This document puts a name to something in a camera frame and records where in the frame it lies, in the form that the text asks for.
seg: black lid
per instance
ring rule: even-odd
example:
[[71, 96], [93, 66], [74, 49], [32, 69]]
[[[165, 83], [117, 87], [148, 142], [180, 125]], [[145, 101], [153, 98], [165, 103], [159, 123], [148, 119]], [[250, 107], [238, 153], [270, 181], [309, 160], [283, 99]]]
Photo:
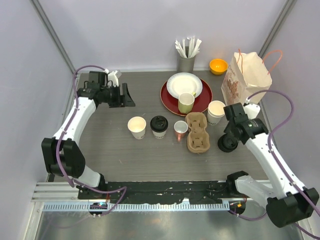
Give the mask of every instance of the black lid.
[[152, 131], [162, 133], [168, 128], [168, 120], [164, 116], [155, 116], [150, 121]]

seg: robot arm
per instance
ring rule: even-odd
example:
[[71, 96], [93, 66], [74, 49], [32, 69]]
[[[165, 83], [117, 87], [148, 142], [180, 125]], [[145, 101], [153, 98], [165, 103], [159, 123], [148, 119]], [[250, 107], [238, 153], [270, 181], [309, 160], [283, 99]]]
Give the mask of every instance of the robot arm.
[[[113, 71], [108, 75], [105, 72], [91, 71], [89, 81], [77, 91], [78, 108], [67, 132], [64, 134], [60, 146], [60, 160], [70, 178], [74, 178], [87, 186], [105, 191], [106, 183], [104, 176], [91, 170], [85, 161], [78, 145], [81, 134], [91, 117], [101, 103], [107, 103], [110, 108], [134, 107], [126, 83], [122, 84], [122, 92], [118, 82], [119, 72]], [[56, 147], [59, 137], [76, 108], [74, 100], [72, 110], [65, 119], [61, 128], [53, 135], [53, 138], [45, 138], [41, 148], [44, 157], [45, 167], [48, 173], [63, 176], [56, 158]]]
[[[226, 134], [218, 141], [218, 147], [229, 153], [235, 150], [241, 141], [259, 161], [272, 185], [272, 188], [266, 187], [248, 173], [240, 171], [227, 176], [229, 190], [235, 194], [245, 194], [257, 201], [266, 209], [273, 224], [279, 228], [310, 217], [313, 208], [285, 176], [268, 148], [268, 129], [263, 122], [258, 118], [249, 119], [241, 103], [225, 107], [224, 112], [228, 125], [224, 130]], [[316, 204], [319, 199], [318, 192], [314, 188], [305, 187], [290, 170], [273, 142], [271, 144], [273, 152], [295, 185]]]

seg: plate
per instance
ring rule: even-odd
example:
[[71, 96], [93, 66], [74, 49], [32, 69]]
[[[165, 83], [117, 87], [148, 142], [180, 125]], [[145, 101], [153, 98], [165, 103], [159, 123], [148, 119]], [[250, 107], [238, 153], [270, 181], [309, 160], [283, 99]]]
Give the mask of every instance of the plate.
[[202, 82], [196, 76], [188, 72], [179, 72], [171, 76], [167, 81], [166, 88], [168, 92], [176, 99], [180, 94], [195, 92], [197, 98], [202, 91]]
[[[205, 110], [207, 110], [209, 103], [211, 103], [213, 99], [212, 91], [209, 85], [202, 79], [200, 81], [203, 86], [202, 92], [199, 95], [199, 97], [197, 97], [194, 100], [194, 105], [191, 110], [191, 113], [194, 113], [194, 112], [203, 113]], [[186, 116], [186, 114], [181, 113], [179, 111], [178, 99], [171, 96], [171, 94], [168, 92], [167, 84], [168, 82], [166, 81], [161, 88], [161, 91], [160, 91], [161, 102], [170, 112], [179, 116]]]

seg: tabletop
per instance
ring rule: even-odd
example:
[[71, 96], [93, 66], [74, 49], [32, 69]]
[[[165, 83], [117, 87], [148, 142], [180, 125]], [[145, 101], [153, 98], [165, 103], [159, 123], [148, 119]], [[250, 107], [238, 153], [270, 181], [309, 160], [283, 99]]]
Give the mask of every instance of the tabletop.
[[[185, 118], [168, 111], [160, 98], [162, 85], [173, 74], [173, 71], [122, 74], [119, 82], [127, 83], [136, 106], [109, 108], [104, 103], [98, 106], [79, 143], [87, 166], [103, 174], [106, 181], [225, 180], [227, 175], [241, 170], [254, 179], [267, 179], [257, 159], [241, 143], [231, 153], [218, 148], [217, 141], [227, 125], [225, 117], [215, 126], [208, 125], [206, 131], [211, 147], [207, 152], [191, 153], [186, 137], [177, 142], [173, 126]], [[209, 84], [213, 100], [224, 102], [221, 91], [224, 75], [215, 76], [210, 71], [195, 71], [194, 74]], [[85, 77], [80, 78], [79, 86], [84, 80]], [[150, 129], [150, 120], [157, 115], [166, 117], [169, 122], [162, 139], [155, 138]], [[141, 140], [136, 140], [127, 127], [129, 119], [135, 116], [147, 122], [145, 137]]]

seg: paper cup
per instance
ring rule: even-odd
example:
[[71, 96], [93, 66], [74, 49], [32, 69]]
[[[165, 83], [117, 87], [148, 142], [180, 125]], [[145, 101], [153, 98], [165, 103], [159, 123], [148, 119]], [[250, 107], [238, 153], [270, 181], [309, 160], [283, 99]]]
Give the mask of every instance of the paper cup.
[[155, 116], [150, 121], [150, 128], [156, 139], [163, 139], [168, 129], [168, 120], [164, 116]]
[[163, 132], [156, 132], [156, 131], [153, 131], [153, 135], [155, 136], [156, 139], [163, 139], [166, 135], [166, 132], [167, 130], [163, 131]]
[[207, 120], [208, 124], [214, 126], [220, 122], [225, 115], [224, 107], [226, 105], [222, 101], [212, 101], [208, 106]]
[[140, 116], [135, 116], [128, 121], [128, 129], [135, 139], [143, 139], [146, 133], [146, 120]]

